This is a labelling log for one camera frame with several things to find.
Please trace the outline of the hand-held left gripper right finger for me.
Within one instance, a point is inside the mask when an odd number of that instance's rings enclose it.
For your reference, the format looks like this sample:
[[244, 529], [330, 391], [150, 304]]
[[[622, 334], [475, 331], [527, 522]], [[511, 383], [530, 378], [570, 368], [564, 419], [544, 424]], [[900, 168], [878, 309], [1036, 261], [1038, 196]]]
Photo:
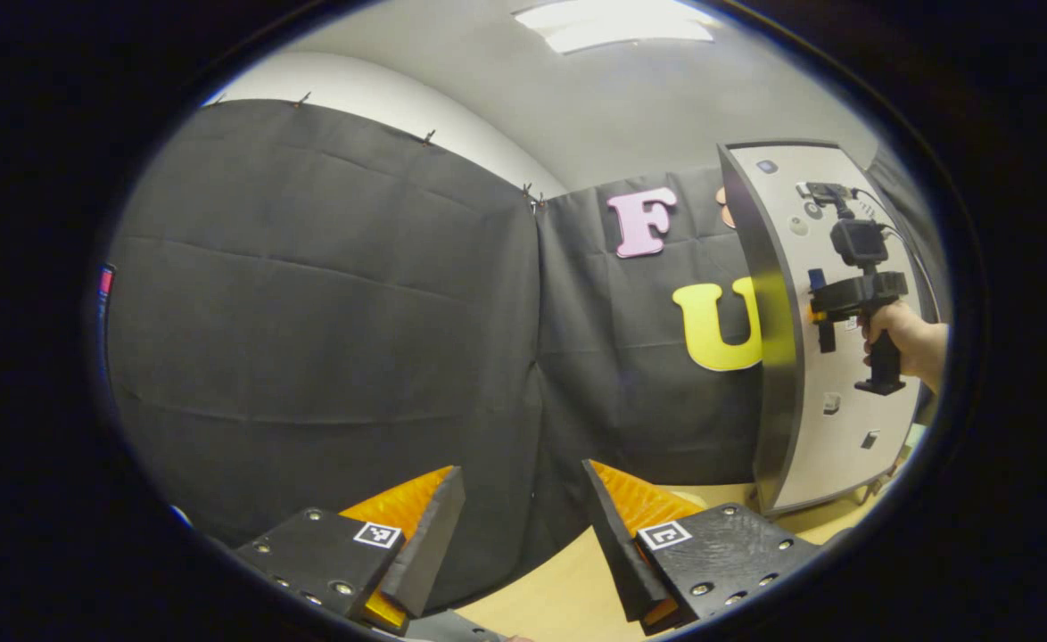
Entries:
[[581, 468], [622, 613], [649, 636], [722, 619], [820, 551], [736, 501], [701, 507], [596, 460]]

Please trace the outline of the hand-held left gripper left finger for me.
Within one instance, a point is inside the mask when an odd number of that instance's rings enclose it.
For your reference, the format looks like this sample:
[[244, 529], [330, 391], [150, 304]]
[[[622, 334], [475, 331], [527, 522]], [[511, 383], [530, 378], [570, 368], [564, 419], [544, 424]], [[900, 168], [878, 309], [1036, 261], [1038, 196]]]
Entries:
[[447, 465], [344, 509], [307, 507], [235, 556], [316, 608], [401, 637], [425, 613], [466, 503]]

